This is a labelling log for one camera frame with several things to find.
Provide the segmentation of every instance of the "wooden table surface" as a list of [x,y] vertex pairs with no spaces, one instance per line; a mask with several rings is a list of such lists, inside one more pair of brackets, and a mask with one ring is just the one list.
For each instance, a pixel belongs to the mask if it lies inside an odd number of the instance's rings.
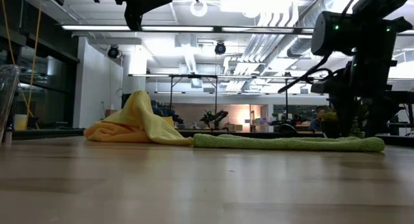
[[207,150],[15,141],[0,223],[414,223],[414,150]]

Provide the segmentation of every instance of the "yellow rope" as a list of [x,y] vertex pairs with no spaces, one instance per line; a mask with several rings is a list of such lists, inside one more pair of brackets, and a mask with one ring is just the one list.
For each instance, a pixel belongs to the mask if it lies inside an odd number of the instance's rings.
[[32,64],[32,76],[30,77],[30,92],[28,94],[27,116],[26,116],[25,129],[27,129],[28,114],[30,113],[30,101],[32,100],[32,86],[33,86],[34,68],[35,68],[35,65],[36,65],[36,53],[38,51],[40,19],[41,19],[41,5],[39,7],[38,26],[36,28],[36,39],[34,41],[34,56],[33,56],[33,64]]
[[[4,15],[4,18],[5,18],[5,27],[6,27],[6,35],[7,35],[7,40],[8,40],[8,46],[9,46],[9,48],[10,48],[10,53],[11,53],[11,55],[12,55],[12,62],[13,62],[13,65],[15,65],[15,64],[16,64],[16,61],[15,61],[15,59],[14,59],[13,47],[12,47],[12,41],[10,40],[10,33],[9,33],[9,30],[8,30],[8,20],[7,20],[7,13],[6,13],[6,5],[5,5],[5,0],[1,0],[1,3],[2,3],[2,5],[3,5],[3,15]],[[25,96],[25,94],[24,94],[24,92],[23,92],[23,89],[21,88],[20,81],[19,81],[19,90],[20,90],[20,92],[21,92],[21,95],[22,95],[22,97],[23,97],[23,100],[25,101],[27,111],[30,113],[30,116],[34,118],[33,113],[30,111],[30,108],[29,108],[29,105],[28,105],[28,103],[27,103],[27,99],[26,99],[26,96]]]

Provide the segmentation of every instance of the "yellow towel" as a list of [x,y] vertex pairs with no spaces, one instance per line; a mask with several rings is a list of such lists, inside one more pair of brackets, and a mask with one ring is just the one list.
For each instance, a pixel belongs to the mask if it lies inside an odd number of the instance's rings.
[[154,115],[151,100],[145,91],[134,92],[122,110],[95,123],[83,134],[88,140],[102,142],[157,142],[191,146],[193,139],[184,138],[170,123]]

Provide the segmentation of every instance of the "security camera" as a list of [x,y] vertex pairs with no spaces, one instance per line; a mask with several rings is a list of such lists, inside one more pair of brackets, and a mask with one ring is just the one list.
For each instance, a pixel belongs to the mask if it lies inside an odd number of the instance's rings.
[[224,46],[224,42],[217,42],[214,51],[217,55],[223,55],[226,53],[226,46]]
[[108,50],[108,57],[118,59],[121,56],[122,52],[118,49],[118,45],[111,45],[111,48]]

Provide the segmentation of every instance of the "black cable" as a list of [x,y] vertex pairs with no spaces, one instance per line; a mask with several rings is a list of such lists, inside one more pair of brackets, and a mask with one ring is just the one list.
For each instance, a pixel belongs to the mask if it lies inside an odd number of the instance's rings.
[[[348,4],[347,4],[347,6],[344,8],[344,10],[342,11],[342,14],[341,14],[341,19],[340,19],[340,21],[339,22],[341,22],[342,21],[342,19],[345,17],[345,15],[347,14],[347,12],[348,12],[348,9],[349,9],[349,7],[351,7],[351,5],[352,5],[352,3],[354,2],[355,0],[350,0],[349,2],[348,2]],[[306,81],[307,83],[309,83],[309,84],[312,84],[311,82],[310,82],[310,80],[309,80],[309,78],[308,78],[308,76],[309,75],[311,75],[311,74],[314,74],[314,73],[316,73],[316,72],[319,72],[320,70],[318,70],[319,69],[319,67],[321,67],[322,65],[324,65],[327,61],[328,61],[328,59],[329,59],[329,56],[331,56],[331,54],[332,54],[332,51],[331,52],[329,52],[329,53],[327,53],[324,57],[323,57],[323,59],[322,59],[322,61],[320,61],[317,65],[315,65],[314,67],[312,67],[312,68],[310,68],[303,76],[301,76],[300,78],[297,78],[297,79],[295,79],[293,82],[291,82],[291,83],[289,83],[288,85],[286,85],[286,86],[284,86],[284,87],[282,87],[279,91],[278,91],[278,93],[280,94],[280,93],[283,93],[283,92],[286,92],[288,89],[290,89],[292,86],[294,86],[295,84],[297,84],[298,82],[300,82],[300,81]]]
[[332,52],[330,52],[330,53],[328,53],[328,54],[326,54],[324,57],[323,57],[323,59],[317,64],[317,65],[315,65],[314,67],[312,67],[312,68],[310,68],[304,75],[302,75],[301,77],[299,77],[299,78],[297,78],[297,79],[295,79],[293,82],[291,82],[291,83],[289,83],[288,85],[286,85],[286,86],[284,86],[284,87],[282,87],[279,91],[278,91],[278,93],[280,94],[280,93],[283,93],[283,92],[285,92],[285,91],[287,91],[288,89],[290,89],[292,86],[294,86],[295,84],[297,84],[298,82],[300,82],[300,81],[305,81],[305,80],[308,80],[308,75],[310,75],[310,74],[313,74],[313,73],[315,73],[318,69],[319,69],[319,67],[321,67],[322,65],[324,65],[327,61],[328,61],[328,58],[329,58],[329,56],[331,56],[331,54],[332,54]]
[[347,14],[347,12],[348,12],[348,9],[349,9],[349,7],[351,7],[351,5],[352,5],[352,3],[354,2],[355,0],[350,0],[349,2],[348,2],[348,5],[344,8],[344,10],[342,11],[342,15],[341,15],[341,20],[345,17],[345,15]]
[[322,79],[322,81],[325,81],[326,79],[332,77],[334,75],[334,73],[328,69],[328,68],[320,68],[320,69],[316,69],[315,71],[311,72],[310,74],[308,74],[308,76],[304,79],[304,81],[308,84],[313,84],[314,79],[313,78],[309,78],[310,75],[315,74],[315,73],[319,73],[322,71],[327,71],[328,75]]

